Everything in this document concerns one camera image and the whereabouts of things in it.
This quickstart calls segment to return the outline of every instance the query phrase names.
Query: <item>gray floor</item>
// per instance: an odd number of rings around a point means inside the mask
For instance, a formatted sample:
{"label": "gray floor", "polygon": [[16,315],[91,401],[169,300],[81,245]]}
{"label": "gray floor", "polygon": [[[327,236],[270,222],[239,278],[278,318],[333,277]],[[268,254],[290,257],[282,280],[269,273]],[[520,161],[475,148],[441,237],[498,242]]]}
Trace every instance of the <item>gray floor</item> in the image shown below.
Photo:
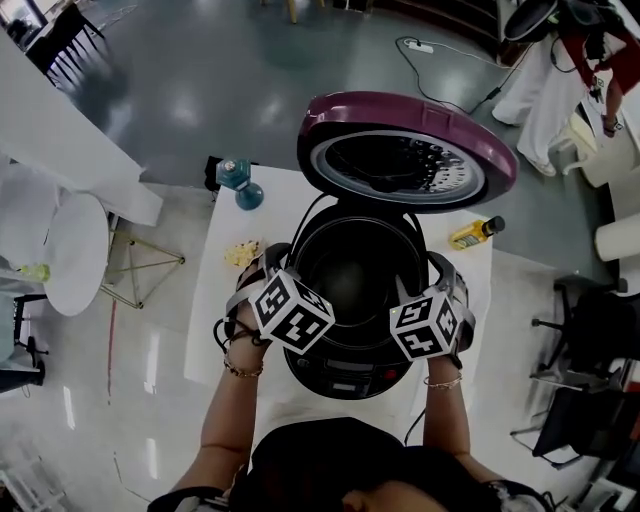
{"label": "gray floor", "polygon": [[[126,5],[102,0],[87,15],[100,22]],[[201,187],[209,155],[298,169],[296,135],[315,95],[417,95],[411,70],[394,47],[397,37],[446,43],[490,59],[464,38],[394,13],[321,9],[313,0],[298,0],[297,6],[294,26],[283,0],[267,7],[259,0],[141,0],[105,29],[113,65],[87,66],[70,95],[147,169],[146,181]],[[466,109],[506,76],[443,48],[411,57],[426,91]],[[518,132],[491,118],[492,103],[474,117],[514,147]],[[506,219],[497,248],[606,279],[592,245],[601,216],[579,173],[549,179],[522,162],[514,189],[475,210]]]}

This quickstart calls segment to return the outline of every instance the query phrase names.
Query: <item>rice cooker lid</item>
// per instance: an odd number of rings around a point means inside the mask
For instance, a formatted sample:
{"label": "rice cooker lid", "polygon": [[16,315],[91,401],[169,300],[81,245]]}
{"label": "rice cooker lid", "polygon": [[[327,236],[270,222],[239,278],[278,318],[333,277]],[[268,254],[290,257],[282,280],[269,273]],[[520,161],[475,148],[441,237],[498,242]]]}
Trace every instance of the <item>rice cooker lid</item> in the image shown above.
{"label": "rice cooker lid", "polygon": [[517,159],[491,132],[439,104],[396,94],[314,98],[298,162],[319,190],[401,212],[442,212],[509,190]]}

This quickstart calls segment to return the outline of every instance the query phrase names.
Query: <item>dark hair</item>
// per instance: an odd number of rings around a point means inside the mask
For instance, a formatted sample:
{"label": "dark hair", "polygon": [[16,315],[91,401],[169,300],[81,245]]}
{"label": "dark hair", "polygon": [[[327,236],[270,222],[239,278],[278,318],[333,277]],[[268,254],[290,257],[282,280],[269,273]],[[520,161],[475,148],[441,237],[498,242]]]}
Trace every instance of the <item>dark hair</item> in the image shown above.
{"label": "dark hair", "polygon": [[229,497],[231,512],[256,510],[341,512],[349,491],[373,490],[385,482],[406,482],[422,490],[449,512],[499,511],[495,492],[477,482],[452,455],[410,447],[355,454],[339,463],[315,457],[314,450],[261,459],[239,477]]}

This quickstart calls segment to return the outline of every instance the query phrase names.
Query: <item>bracelet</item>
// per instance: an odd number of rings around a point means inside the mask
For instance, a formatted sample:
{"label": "bracelet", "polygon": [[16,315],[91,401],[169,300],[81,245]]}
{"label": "bracelet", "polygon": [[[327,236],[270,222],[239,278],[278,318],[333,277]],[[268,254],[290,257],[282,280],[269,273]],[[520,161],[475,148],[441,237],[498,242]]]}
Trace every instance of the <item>bracelet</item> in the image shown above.
{"label": "bracelet", "polygon": [[258,368],[253,372],[247,372],[245,370],[242,370],[241,368],[234,366],[234,364],[229,360],[229,355],[226,354],[224,356],[224,367],[227,370],[229,370],[229,373],[231,373],[231,375],[235,375],[236,377],[240,377],[241,379],[244,379],[244,378],[258,377],[262,373],[264,365],[260,363],[260,368]]}
{"label": "bracelet", "polygon": [[428,388],[432,389],[453,389],[462,381],[462,374],[458,372],[458,378],[453,379],[451,382],[442,382],[440,384],[429,384],[429,377],[424,379],[424,383]]}

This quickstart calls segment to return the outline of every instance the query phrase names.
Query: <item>yellow bottle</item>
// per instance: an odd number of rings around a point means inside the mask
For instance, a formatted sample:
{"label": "yellow bottle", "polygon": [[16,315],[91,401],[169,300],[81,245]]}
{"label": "yellow bottle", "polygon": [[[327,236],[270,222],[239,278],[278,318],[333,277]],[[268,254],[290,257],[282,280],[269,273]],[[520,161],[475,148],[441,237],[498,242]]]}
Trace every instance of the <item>yellow bottle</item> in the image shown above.
{"label": "yellow bottle", "polygon": [[476,220],[468,226],[459,229],[449,237],[449,245],[461,251],[472,245],[486,242],[490,236],[499,233],[505,228],[504,219],[500,216],[488,221]]}

